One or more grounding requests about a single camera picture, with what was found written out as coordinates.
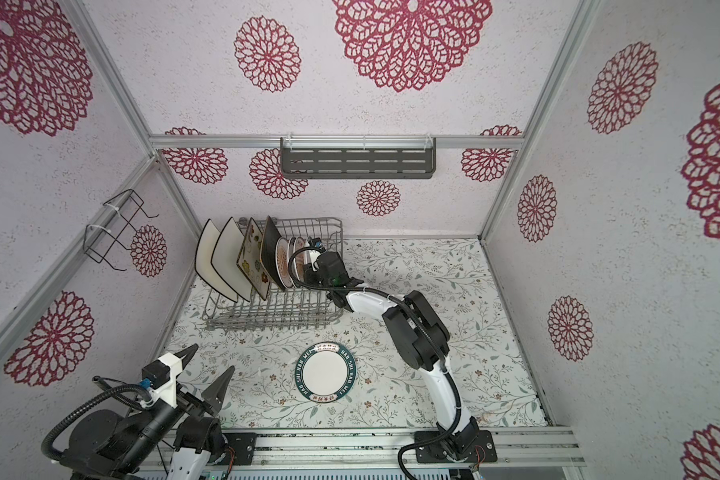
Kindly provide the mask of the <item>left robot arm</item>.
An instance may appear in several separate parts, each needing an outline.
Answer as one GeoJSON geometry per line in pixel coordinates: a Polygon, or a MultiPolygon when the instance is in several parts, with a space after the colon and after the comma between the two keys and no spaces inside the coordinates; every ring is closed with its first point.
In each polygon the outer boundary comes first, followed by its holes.
{"type": "Polygon", "coordinates": [[[169,479],[199,479],[206,465],[230,452],[218,414],[235,374],[228,367],[199,397],[177,381],[196,354],[192,344],[144,366],[136,384],[110,385],[73,410],[45,436],[42,454],[74,479],[135,479],[142,463],[176,429],[169,479]]]}

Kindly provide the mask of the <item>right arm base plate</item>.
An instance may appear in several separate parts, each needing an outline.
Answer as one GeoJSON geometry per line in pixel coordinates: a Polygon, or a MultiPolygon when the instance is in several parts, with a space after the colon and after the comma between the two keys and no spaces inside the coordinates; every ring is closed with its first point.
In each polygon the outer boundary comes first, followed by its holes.
{"type": "Polygon", "coordinates": [[[416,449],[420,464],[435,463],[495,463],[496,447],[490,432],[478,430],[475,434],[461,434],[457,438],[443,440],[416,449]]]}

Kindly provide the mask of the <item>round plate green rim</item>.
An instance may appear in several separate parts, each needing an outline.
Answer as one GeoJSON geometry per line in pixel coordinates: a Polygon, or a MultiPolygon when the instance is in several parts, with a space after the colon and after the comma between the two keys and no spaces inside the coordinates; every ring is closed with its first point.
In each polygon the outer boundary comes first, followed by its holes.
{"type": "MultiPolygon", "coordinates": [[[[301,250],[302,248],[305,248],[307,246],[307,242],[302,237],[297,237],[294,240],[294,251],[301,250]]],[[[305,265],[306,261],[308,260],[308,252],[304,251],[298,254],[294,254],[295,260],[294,260],[294,269],[296,273],[296,278],[300,282],[305,281],[305,265]]]]}

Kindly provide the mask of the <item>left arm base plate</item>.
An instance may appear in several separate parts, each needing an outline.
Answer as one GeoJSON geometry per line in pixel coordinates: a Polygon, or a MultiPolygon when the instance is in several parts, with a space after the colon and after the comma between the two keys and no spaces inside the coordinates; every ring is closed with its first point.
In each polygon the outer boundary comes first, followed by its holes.
{"type": "Polygon", "coordinates": [[[226,446],[217,465],[250,466],[256,450],[256,433],[225,432],[226,446]]]}

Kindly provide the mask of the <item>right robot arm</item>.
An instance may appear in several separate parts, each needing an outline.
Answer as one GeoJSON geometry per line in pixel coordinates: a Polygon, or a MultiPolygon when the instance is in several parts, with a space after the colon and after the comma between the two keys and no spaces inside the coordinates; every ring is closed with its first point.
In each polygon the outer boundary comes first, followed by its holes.
{"type": "Polygon", "coordinates": [[[400,448],[398,463],[404,463],[407,452],[430,446],[448,460],[467,459],[480,427],[463,403],[452,373],[450,333],[426,297],[417,290],[398,297],[367,285],[350,276],[341,255],[318,240],[295,250],[287,270],[296,286],[324,292],[338,308],[381,319],[398,355],[424,380],[437,432],[400,448]]]}

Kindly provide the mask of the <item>round plate orange sunburst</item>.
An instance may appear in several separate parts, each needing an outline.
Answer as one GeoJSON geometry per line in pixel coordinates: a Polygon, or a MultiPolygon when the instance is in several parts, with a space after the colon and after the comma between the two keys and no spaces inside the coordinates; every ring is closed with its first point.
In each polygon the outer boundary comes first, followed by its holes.
{"type": "Polygon", "coordinates": [[[289,244],[288,244],[288,257],[289,257],[289,258],[295,258],[295,257],[294,257],[294,254],[295,254],[296,251],[294,251],[294,240],[295,240],[296,238],[297,238],[297,237],[293,237],[293,238],[291,238],[291,239],[289,240],[289,244]]]}

